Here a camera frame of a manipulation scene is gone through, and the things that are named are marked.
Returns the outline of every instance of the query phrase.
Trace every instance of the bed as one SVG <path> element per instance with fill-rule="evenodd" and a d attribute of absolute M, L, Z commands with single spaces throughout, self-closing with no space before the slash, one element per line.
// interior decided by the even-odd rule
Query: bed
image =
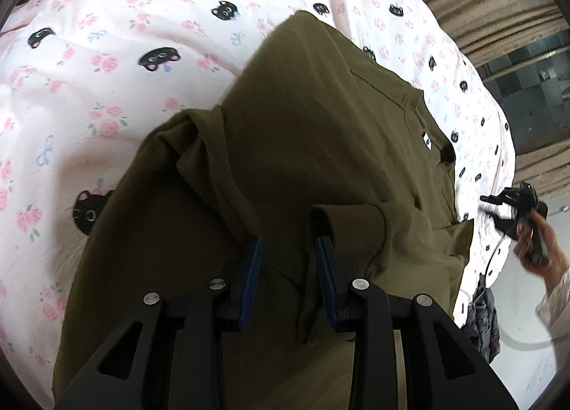
<path fill-rule="evenodd" d="M 459 326 L 479 273 L 488 266 L 487 283 L 497 278 L 509 242 L 479 196 L 512 183 L 508 123 L 422 0 L 20 0 L 0 33 L 0 347 L 42 407 L 53 406 L 90 212 L 153 128 L 185 107 L 215 105 L 299 9 L 422 89 L 453 143 L 458 215 L 475 219 Z"/>

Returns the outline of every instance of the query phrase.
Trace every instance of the finger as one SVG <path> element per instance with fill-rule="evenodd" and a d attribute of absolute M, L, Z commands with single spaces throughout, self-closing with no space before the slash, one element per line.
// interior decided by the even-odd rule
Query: finger
<path fill-rule="evenodd" d="M 535 210 L 532 211 L 531 218 L 537 224 L 537 227 L 542 231 L 542 233 L 545 236 L 546 234 L 550 234 L 553 231 L 550 224 L 537 211 Z"/>

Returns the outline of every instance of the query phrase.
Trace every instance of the blue bow print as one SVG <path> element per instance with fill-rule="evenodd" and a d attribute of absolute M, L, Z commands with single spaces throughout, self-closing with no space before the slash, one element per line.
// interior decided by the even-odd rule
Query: blue bow print
<path fill-rule="evenodd" d="M 101 30 L 100 32 L 91 32 L 89 33 L 87 38 L 89 39 L 89 42 L 92 42 L 93 40 L 98 40 L 101 37 L 104 37 L 106 34 L 107 34 L 106 30 Z"/>
<path fill-rule="evenodd" d="M 48 165 L 50 162 L 47 159 L 47 153 L 52 152 L 52 151 L 53 151 L 53 135 L 49 135 L 46 138 L 46 147 L 44 148 L 42 154 L 40 154 L 36 158 L 36 164 L 38 164 L 40 167 L 43 167 L 44 165 Z"/>

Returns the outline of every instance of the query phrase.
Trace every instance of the black cat print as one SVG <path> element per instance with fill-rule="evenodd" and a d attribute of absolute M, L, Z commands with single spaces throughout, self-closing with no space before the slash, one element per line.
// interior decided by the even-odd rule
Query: black cat print
<path fill-rule="evenodd" d="M 95 225 L 97 217 L 101 215 L 107 200 L 113 191 L 109 191 L 105 196 L 101 194 L 91 194 L 84 190 L 79 193 L 73 206 L 73 223 L 81 231 L 88 235 Z"/>
<path fill-rule="evenodd" d="M 376 62 L 376 55 L 374 54 L 374 51 L 372 51 L 369 47 L 364 46 L 362 51 L 364 51 L 367 55 L 369 55 L 370 59 Z"/>
<path fill-rule="evenodd" d="M 162 47 L 153 49 L 139 59 L 139 65 L 149 72 L 154 72 L 162 63 L 179 61 L 180 54 L 176 48 Z"/>
<path fill-rule="evenodd" d="M 404 9 L 399 7 L 399 6 L 390 5 L 389 11 L 390 11 L 390 13 L 392 13 L 393 15 L 395 15 L 397 17 L 403 17 L 404 16 Z"/>
<path fill-rule="evenodd" d="M 55 35 L 55 32 L 51 27 L 44 27 L 38 32 L 32 33 L 28 38 L 28 45 L 32 48 L 37 48 L 40 42 L 46 38 L 48 35 Z"/>
<path fill-rule="evenodd" d="M 321 16 L 325 15 L 325 14 L 330 14 L 330 11 L 328 10 L 327 6 L 324 5 L 323 3 L 315 3 L 313 4 L 313 9 L 320 14 Z"/>
<path fill-rule="evenodd" d="M 238 7 L 229 1 L 219 1 L 219 6 L 212 9 L 212 14 L 222 21 L 231 21 L 239 17 Z"/>

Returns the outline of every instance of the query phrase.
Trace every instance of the shirt sleeve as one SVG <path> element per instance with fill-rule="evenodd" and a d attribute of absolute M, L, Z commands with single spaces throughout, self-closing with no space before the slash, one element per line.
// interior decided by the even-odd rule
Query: shirt sleeve
<path fill-rule="evenodd" d="M 545 294 L 537 315 L 548 329 L 558 368 L 570 352 L 570 272 L 566 270 L 551 295 Z"/>

